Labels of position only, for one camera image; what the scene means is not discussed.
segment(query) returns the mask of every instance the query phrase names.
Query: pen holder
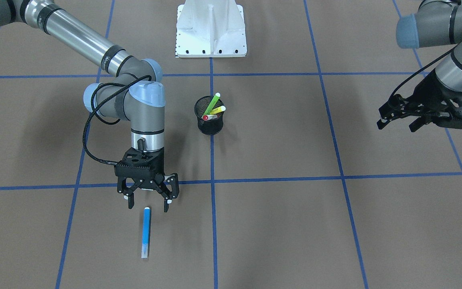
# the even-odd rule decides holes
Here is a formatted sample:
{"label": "pen holder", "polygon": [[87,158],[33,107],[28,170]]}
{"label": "pen holder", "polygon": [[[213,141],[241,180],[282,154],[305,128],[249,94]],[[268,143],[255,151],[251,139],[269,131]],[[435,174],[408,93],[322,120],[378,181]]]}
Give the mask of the pen holder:
{"label": "pen holder", "polygon": [[[203,113],[208,108],[209,103],[211,102],[212,96],[203,96],[201,97],[194,106],[194,112],[197,117],[197,127],[201,131],[201,133],[205,135],[215,135],[222,130],[224,126],[224,121],[222,117],[224,112],[217,113],[217,118],[210,119],[210,120],[203,120]],[[223,106],[224,103],[221,100],[218,100],[215,104],[214,108],[218,108],[219,106]]]}

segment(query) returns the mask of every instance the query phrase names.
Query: white metal stand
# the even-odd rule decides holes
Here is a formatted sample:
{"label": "white metal stand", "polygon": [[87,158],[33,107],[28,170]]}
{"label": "white metal stand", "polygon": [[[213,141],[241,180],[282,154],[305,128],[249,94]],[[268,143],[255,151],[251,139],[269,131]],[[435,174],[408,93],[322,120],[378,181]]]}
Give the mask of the white metal stand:
{"label": "white metal stand", "polygon": [[177,57],[244,57],[243,7],[235,0],[186,0],[178,7]]}

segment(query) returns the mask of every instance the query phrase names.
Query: blue marker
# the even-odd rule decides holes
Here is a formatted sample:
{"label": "blue marker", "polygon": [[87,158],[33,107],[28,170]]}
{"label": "blue marker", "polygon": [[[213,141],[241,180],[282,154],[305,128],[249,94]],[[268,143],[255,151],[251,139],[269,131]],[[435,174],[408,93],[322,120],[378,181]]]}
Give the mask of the blue marker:
{"label": "blue marker", "polygon": [[142,232],[142,258],[149,254],[149,231],[151,229],[151,208],[144,209],[144,228]]}

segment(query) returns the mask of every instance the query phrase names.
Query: gray floor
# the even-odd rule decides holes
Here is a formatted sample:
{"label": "gray floor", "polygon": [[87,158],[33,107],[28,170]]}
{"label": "gray floor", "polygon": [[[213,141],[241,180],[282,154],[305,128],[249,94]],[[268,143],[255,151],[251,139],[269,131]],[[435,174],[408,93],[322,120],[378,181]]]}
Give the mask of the gray floor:
{"label": "gray floor", "polygon": [[[163,66],[181,195],[164,214],[139,192],[128,210],[113,168],[82,154],[82,93],[111,78],[37,29],[0,28],[0,289],[462,288],[462,130],[375,125],[449,49],[397,47],[419,1],[239,0],[249,54],[213,60],[174,57],[181,0],[57,3]],[[214,92],[228,111],[208,137],[193,105]],[[128,123],[91,126],[95,155],[129,146]]]}

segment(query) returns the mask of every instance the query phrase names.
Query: grid line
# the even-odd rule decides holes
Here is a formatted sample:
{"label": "grid line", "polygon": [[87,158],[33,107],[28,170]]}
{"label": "grid line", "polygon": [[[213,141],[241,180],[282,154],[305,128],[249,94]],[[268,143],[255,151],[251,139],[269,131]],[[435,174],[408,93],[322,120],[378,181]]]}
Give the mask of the grid line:
{"label": "grid line", "polygon": [[[108,34],[110,33],[110,26],[111,26],[111,20],[112,20],[114,7],[115,7],[115,0],[112,0],[111,6],[110,6],[110,13],[109,13],[109,16],[108,16],[108,23],[106,24],[105,38],[108,38]],[[100,77],[101,77],[101,68],[99,67],[99,69],[97,70],[97,77],[96,77],[95,82],[99,83]],[[87,133],[86,133],[86,136],[85,136],[86,137],[86,142],[88,142],[89,134],[90,134],[90,125],[87,128]],[[66,228],[66,232],[65,232],[64,245],[63,245],[63,249],[62,249],[62,256],[61,256],[61,259],[60,259],[60,265],[59,265],[59,268],[58,268],[58,276],[57,276],[57,283],[56,283],[55,289],[60,288],[60,283],[62,281],[62,274],[63,274],[63,269],[64,269],[65,257],[66,257],[66,254],[67,254],[67,247],[69,245],[70,229],[71,229],[71,225],[72,225],[72,219],[74,217],[74,210],[75,210],[76,199],[77,199],[77,191],[79,189],[79,183],[80,183],[80,180],[81,180],[81,173],[82,173],[82,170],[83,170],[83,161],[84,161],[84,159],[85,159],[85,149],[83,148],[82,151],[81,151],[81,156],[79,157],[79,169],[78,169],[78,172],[77,172],[76,184],[75,184],[74,192],[72,194],[72,202],[71,202],[71,208],[70,208],[70,212],[69,212],[69,220],[67,221],[67,228]]]}
{"label": "grid line", "polygon": [[[304,76],[304,75],[412,75],[410,71],[353,71],[353,72],[308,72],[308,73],[213,73],[213,77],[235,76]],[[209,77],[210,73],[166,73],[163,77]],[[36,79],[36,78],[92,78],[113,77],[113,75],[98,74],[64,74],[64,75],[0,75],[0,79]]]}
{"label": "grid line", "polygon": [[[392,2],[393,2],[393,5],[395,6],[395,9],[397,11],[397,14],[398,14],[399,18],[402,18],[402,15],[400,14],[400,10],[398,9],[397,1],[392,0]],[[420,61],[420,57],[418,56],[418,53],[416,52],[416,49],[413,48],[413,52],[415,54],[416,60],[418,61],[418,65],[420,66],[420,68],[422,68],[423,66],[422,66],[422,63]],[[448,137],[449,142],[450,142],[450,146],[452,147],[452,150],[454,151],[457,163],[459,164],[459,166],[461,168],[461,172],[462,172],[462,161],[461,161],[461,158],[459,156],[459,153],[457,152],[456,146],[454,144],[454,140],[452,139],[452,136],[450,135],[450,132],[449,132],[448,128],[445,128],[444,130],[445,130],[445,133],[447,134],[447,137]]]}
{"label": "grid line", "polygon": [[313,45],[313,52],[315,53],[315,61],[316,61],[316,64],[317,64],[318,72],[320,73],[320,75],[319,75],[320,85],[322,87],[322,94],[323,94],[323,98],[324,98],[324,103],[326,105],[326,113],[328,115],[329,127],[330,127],[330,132],[331,132],[331,135],[332,135],[332,142],[334,144],[334,149],[335,149],[335,153],[336,153],[336,160],[338,162],[338,168],[339,168],[339,171],[340,171],[340,179],[341,179],[341,183],[342,183],[342,186],[343,186],[343,192],[344,192],[344,195],[345,195],[345,201],[346,201],[346,204],[347,204],[347,209],[349,211],[349,219],[350,219],[350,222],[351,222],[352,234],[354,236],[354,243],[356,245],[356,252],[357,252],[357,256],[358,256],[359,267],[361,269],[361,276],[363,277],[363,285],[365,286],[365,289],[368,289],[367,273],[365,272],[365,266],[363,265],[363,256],[361,254],[361,247],[359,245],[359,238],[358,238],[358,235],[357,235],[357,232],[356,232],[356,224],[354,222],[354,214],[352,212],[351,202],[350,202],[350,199],[349,199],[349,192],[348,192],[347,184],[346,184],[345,177],[344,177],[344,174],[343,174],[343,166],[342,166],[342,163],[341,163],[340,151],[338,149],[338,142],[336,141],[336,134],[335,134],[335,131],[334,131],[334,126],[332,124],[332,117],[331,117],[331,113],[330,113],[330,109],[329,109],[329,102],[328,102],[328,99],[327,99],[326,86],[324,84],[323,75],[321,74],[322,70],[320,68],[320,61],[319,61],[319,58],[318,58],[317,45],[315,43],[315,36],[313,34],[313,27],[311,25],[310,13],[308,11],[308,4],[307,4],[306,0],[304,0],[304,9],[306,10],[306,18],[308,20],[308,28],[310,30],[311,42],[312,42],[312,45]]}
{"label": "grid line", "polygon": [[[213,58],[209,58],[209,94],[213,95]],[[217,209],[215,200],[215,142],[209,138],[211,174],[211,229],[213,232],[213,288],[219,287],[218,247],[217,247]]]}
{"label": "grid line", "polygon": [[[377,174],[377,175],[344,175],[344,179],[396,179],[405,177],[438,177],[438,176],[462,176],[462,172],[436,172],[436,173],[409,173],[409,174]],[[215,183],[262,183],[272,181],[330,181],[341,179],[341,176],[303,176],[303,177],[272,177],[256,179],[214,179]],[[180,185],[196,185],[211,183],[211,179],[197,179],[193,181],[179,181]],[[73,189],[79,188],[109,188],[115,187],[115,183],[81,183],[67,185],[15,185],[0,187],[0,191],[14,190],[42,190],[42,189]]]}

